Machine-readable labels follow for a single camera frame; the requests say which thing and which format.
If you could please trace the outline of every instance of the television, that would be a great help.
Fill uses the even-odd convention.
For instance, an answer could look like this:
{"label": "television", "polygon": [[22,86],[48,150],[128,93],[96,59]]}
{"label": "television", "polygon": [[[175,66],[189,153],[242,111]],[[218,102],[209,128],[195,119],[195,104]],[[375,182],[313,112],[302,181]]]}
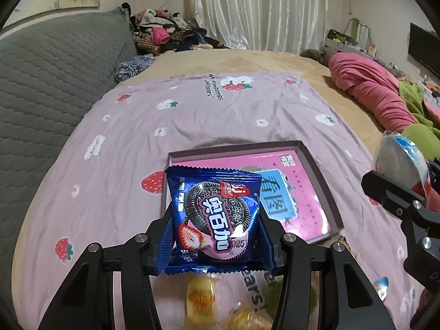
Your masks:
{"label": "television", "polygon": [[440,38],[437,34],[411,24],[408,53],[440,78]]}

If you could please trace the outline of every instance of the green cloth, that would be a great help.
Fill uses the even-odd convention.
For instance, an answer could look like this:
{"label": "green cloth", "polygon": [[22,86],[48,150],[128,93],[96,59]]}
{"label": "green cloth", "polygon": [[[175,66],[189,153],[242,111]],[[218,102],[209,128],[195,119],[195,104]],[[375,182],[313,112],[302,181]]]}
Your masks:
{"label": "green cloth", "polygon": [[[278,310],[279,296],[281,295],[282,280],[277,280],[270,285],[265,293],[266,302],[268,305],[267,312],[272,317],[275,318],[276,312]],[[318,305],[318,293],[314,289],[313,285],[310,287],[310,307],[309,315],[312,315]]]}
{"label": "green cloth", "polygon": [[426,125],[407,126],[402,135],[417,145],[425,159],[433,160],[434,157],[440,157],[440,140]]}
{"label": "green cloth", "polygon": [[408,110],[419,122],[407,126],[402,135],[414,142],[426,159],[440,157],[440,130],[430,119],[423,104],[425,91],[419,85],[400,82],[399,93]]}

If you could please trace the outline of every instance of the gray quilted pillow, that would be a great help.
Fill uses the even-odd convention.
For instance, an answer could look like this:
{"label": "gray quilted pillow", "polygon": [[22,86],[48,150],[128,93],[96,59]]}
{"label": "gray quilted pillow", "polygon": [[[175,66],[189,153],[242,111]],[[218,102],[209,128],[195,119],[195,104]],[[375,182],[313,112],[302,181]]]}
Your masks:
{"label": "gray quilted pillow", "polygon": [[0,40],[0,312],[27,208],[69,135],[136,55],[121,9],[57,17]]}

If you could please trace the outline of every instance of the metal bolt head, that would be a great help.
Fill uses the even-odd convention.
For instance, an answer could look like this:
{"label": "metal bolt head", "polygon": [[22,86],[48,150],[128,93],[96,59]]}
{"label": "metal bolt head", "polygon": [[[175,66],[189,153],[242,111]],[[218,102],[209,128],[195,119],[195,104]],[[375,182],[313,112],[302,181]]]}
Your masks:
{"label": "metal bolt head", "polygon": [[413,201],[413,206],[414,206],[417,210],[419,210],[419,209],[422,208],[422,204],[420,203],[420,201],[417,201],[417,200],[414,200],[414,201]]}
{"label": "metal bolt head", "polygon": [[98,243],[92,243],[91,245],[89,245],[89,246],[87,247],[87,250],[88,250],[90,253],[95,253],[99,248],[100,248],[100,245],[99,245]]}
{"label": "metal bolt head", "polygon": [[143,243],[148,239],[148,236],[145,233],[139,233],[135,237],[135,241],[138,243]]}
{"label": "metal bolt head", "polygon": [[422,238],[422,246],[425,249],[430,249],[432,246],[431,238],[429,237],[423,237]]}
{"label": "metal bolt head", "polygon": [[295,242],[296,241],[296,236],[293,233],[286,233],[283,236],[283,238],[287,242]]}
{"label": "metal bolt head", "polygon": [[333,249],[336,252],[343,252],[343,251],[345,251],[345,246],[342,243],[335,243],[335,244],[333,244]]}

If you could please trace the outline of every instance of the pink blanket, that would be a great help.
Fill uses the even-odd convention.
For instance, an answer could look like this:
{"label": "pink blanket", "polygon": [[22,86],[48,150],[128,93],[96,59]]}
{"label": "pink blanket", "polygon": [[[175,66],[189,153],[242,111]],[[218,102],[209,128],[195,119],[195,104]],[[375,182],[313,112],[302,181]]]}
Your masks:
{"label": "pink blanket", "polygon": [[399,95],[399,81],[373,60],[338,53],[329,61],[332,80],[371,112],[381,126],[401,133],[417,123]]}
{"label": "pink blanket", "polygon": [[[21,327],[37,330],[88,244],[125,243],[160,217],[163,190],[155,180],[168,165],[168,153],[280,140],[307,146],[339,208],[342,236],[371,282],[390,279],[386,305],[396,329],[407,330],[423,287],[397,256],[406,244],[400,221],[371,205],[362,191],[371,155],[320,94],[292,72],[213,73],[120,85],[96,102],[26,214],[12,286]],[[303,197],[300,188],[295,192]],[[163,329],[186,329],[189,276],[151,277]],[[218,328],[238,302],[264,311],[273,281],[267,272],[222,275],[216,283]],[[114,279],[114,313],[115,328],[124,329],[120,273]]]}

